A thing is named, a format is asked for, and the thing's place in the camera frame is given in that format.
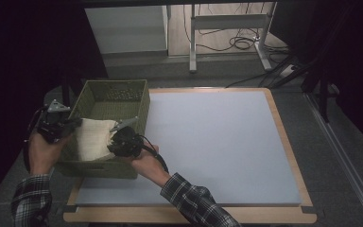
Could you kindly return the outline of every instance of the person's left hand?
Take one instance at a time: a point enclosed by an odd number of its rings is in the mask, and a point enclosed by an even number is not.
[[[70,140],[72,135],[61,138],[54,144],[48,144],[39,133],[33,133],[29,139],[28,159],[30,174],[48,174],[52,166],[59,160],[61,149]]]

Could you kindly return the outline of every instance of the hand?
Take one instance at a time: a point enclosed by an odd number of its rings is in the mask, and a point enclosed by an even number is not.
[[[33,133],[29,139],[28,159],[30,174],[48,174],[52,166],[59,160],[61,149],[70,140],[72,135],[61,138],[54,144],[48,144],[42,135]]]
[[[164,184],[170,179],[170,175],[164,171],[161,163],[152,156],[151,153],[142,149],[140,156],[137,158],[127,158],[126,161],[130,162],[131,166],[143,177],[148,178],[160,187],[164,187]]]

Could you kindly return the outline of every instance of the person's right hand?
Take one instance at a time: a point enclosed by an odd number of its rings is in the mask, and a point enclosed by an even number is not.
[[[164,171],[161,163],[148,151],[142,149],[140,156],[137,158],[128,158],[131,166],[143,177],[146,177],[159,185],[164,187],[164,184],[170,179],[170,175]]]

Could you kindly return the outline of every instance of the wall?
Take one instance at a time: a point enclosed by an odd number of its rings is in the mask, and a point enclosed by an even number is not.
[[[101,54],[167,49],[166,7],[86,9]]]

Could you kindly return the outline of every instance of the black hand-mounted device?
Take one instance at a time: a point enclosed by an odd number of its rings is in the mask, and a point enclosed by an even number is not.
[[[49,106],[45,105],[41,107],[33,115],[27,128],[27,139],[25,140],[23,147],[23,158],[28,172],[30,170],[28,160],[28,138],[34,128],[37,129],[37,132],[43,136],[47,143],[56,143],[61,140],[61,138],[71,134],[75,128],[81,126],[82,120],[80,118],[68,119],[70,111],[70,107],[66,107],[54,99]]]
[[[169,172],[164,158],[152,146],[152,144],[145,138],[145,136],[135,133],[134,129],[130,127],[132,123],[138,120],[138,117],[132,119],[122,120],[112,130],[117,131],[112,137],[112,143],[108,145],[108,149],[114,155],[119,157],[134,157],[140,156],[141,149],[150,152],[162,165],[164,171]],[[144,144],[144,139],[150,144],[150,147]]]

